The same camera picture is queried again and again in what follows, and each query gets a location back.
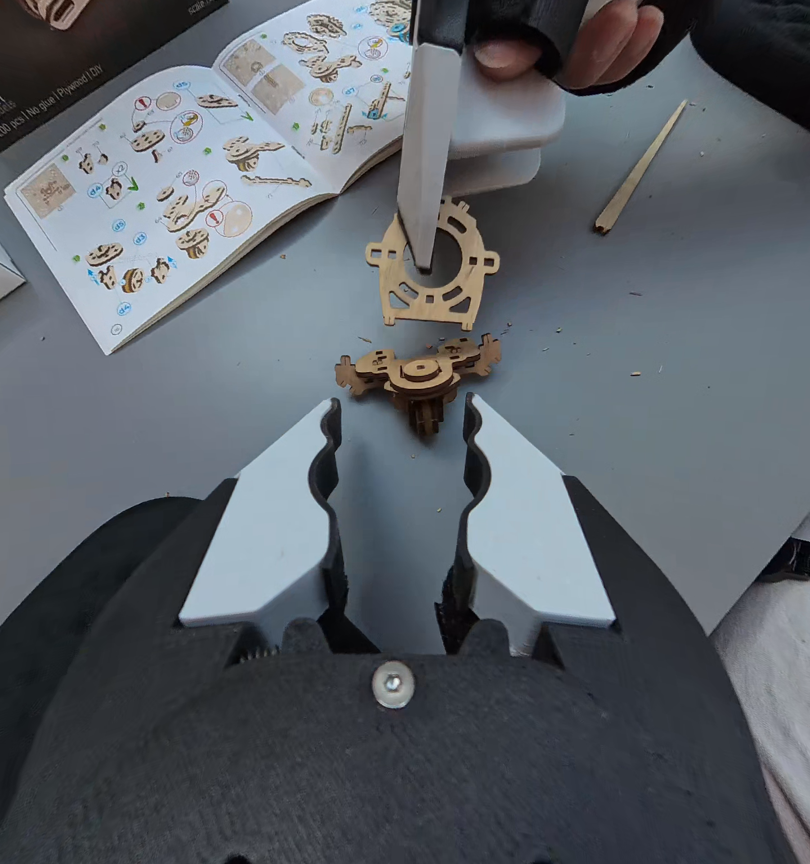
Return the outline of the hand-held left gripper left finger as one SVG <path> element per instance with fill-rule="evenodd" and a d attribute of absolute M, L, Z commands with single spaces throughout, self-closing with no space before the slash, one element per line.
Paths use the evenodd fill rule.
<path fill-rule="evenodd" d="M 348 580 L 329 498 L 342 409 L 323 400 L 240 471 L 179 612 L 184 626 L 254 625 L 280 644 L 295 619 L 345 610 Z"/>

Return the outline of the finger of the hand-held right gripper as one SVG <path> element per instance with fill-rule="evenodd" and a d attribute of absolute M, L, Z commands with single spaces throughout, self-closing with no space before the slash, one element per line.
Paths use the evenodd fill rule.
<path fill-rule="evenodd" d="M 399 221 L 421 271 L 432 267 L 464 51 L 466 3 L 419 1 L 399 165 Z"/>

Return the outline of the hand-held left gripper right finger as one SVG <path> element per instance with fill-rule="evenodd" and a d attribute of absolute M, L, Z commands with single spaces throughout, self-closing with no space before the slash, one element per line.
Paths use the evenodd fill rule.
<path fill-rule="evenodd" d="M 465 399 L 464 484 L 452 567 L 437 604 L 447 654 L 477 621 L 500 621 L 512 656 L 556 658 L 547 624 L 616 620 L 566 476 L 480 396 Z"/>

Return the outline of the wooden ring plate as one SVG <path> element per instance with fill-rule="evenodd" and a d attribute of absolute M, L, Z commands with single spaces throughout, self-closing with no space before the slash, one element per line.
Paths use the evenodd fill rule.
<path fill-rule="evenodd" d="M 469 205 L 463 200 L 444 197 L 436 227 L 458 243 L 461 254 L 456 276 L 443 286 L 425 286 L 407 274 L 407 239 L 399 217 L 394 217 L 380 242 L 367 245 L 366 262 L 378 269 L 385 325 L 419 320 L 455 324 L 464 332 L 473 330 L 485 277 L 497 273 L 500 257 L 485 249 Z"/>

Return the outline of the wooden arm assembly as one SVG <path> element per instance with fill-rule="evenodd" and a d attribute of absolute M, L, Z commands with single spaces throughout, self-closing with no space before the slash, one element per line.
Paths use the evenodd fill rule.
<path fill-rule="evenodd" d="M 335 378 L 355 397 L 383 388 L 393 405 L 407 413 L 414 433 L 427 437 L 439 432 L 443 407 L 455 400 L 462 377 L 487 376 L 501 357 L 501 341 L 486 333 L 480 343 L 458 338 L 410 359 L 397 357 L 392 349 L 370 351 L 356 362 L 344 355 L 335 365 Z"/>

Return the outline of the grey desk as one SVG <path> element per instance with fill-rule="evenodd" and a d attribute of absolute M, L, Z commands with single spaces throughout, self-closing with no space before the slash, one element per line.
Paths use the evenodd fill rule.
<path fill-rule="evenodd" d="M 339 396 L 349 614 L 387 651 L 440 648 L 433 603 L 468 500 L 464 394 L 422 441 L 333 372 L 342 354 L 456 333 L 381 322 L 364 249 L 394 214 L 398 159 L 110 357 L 2 198 L 131 85 L 211 63 L 286 6 L 231 3 L 0 155 L 0 243 L 28 280 L 0 303 L 0 623 L 116 513 L 206 497 Z M 810 509 L 810 135 L 685 41 L 614 97 L 572 99 L 533 183 L 469 202 L 501 258 L 475 332 L 500 336 L 502 362 L 474 392 L 583 481 L 713 628 Z"/>

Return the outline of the person's right hand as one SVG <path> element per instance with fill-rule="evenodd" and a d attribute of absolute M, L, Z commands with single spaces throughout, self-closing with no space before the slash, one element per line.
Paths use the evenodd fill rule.
<path fill-rule="evenodd" d="M 567 92 L 616 92 L 655 70 L 683 41 L 701 15 L 700 1 L 611 1 L 582 25 L 566 61 L 550 76 Z M 512 81 L 543 71 L 535 37 L 497 37 L 473 48 L 480 71 L 493 81 Z"/>

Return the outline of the thin wooden stick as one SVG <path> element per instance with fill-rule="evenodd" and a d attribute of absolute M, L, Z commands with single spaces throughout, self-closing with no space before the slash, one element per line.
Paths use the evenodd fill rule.
<path fill-rule="evenodd" d="M 615 191 L 604 210 L 602 210 L 595 219 L 593 225 L 595 233 L 605 235 L 615 226 L 615 223 L 618 221 L 622 211 L 626 208 L 643 176 L 646 174 L 648 167 L 658 154 L 663 143 L 671 134 L 673 127 L 677 124 L 688 104 L 688 100 L 683 100 L 673 114 L 669 116 L 669 119 L 664 124 L 658 135 L 650 143 L 642 157 L 639 158 L 636 165 L 623 181 L 622 185 Z"/>

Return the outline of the illustrated instruction booklet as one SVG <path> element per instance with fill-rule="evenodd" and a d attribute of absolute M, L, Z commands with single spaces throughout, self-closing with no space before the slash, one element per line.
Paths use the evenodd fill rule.
<path fill-rule="evenodd" d="M 400 146 L 408 1 L 308 2 L 108 104 L 4 198 L 105 354 Z"/>

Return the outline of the black printed box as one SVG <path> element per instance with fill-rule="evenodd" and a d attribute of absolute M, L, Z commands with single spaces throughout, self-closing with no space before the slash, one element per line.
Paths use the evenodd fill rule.
<path fill-rule="evenodd" d="M 226 1 L 0 1 L 0 153 Z"/>

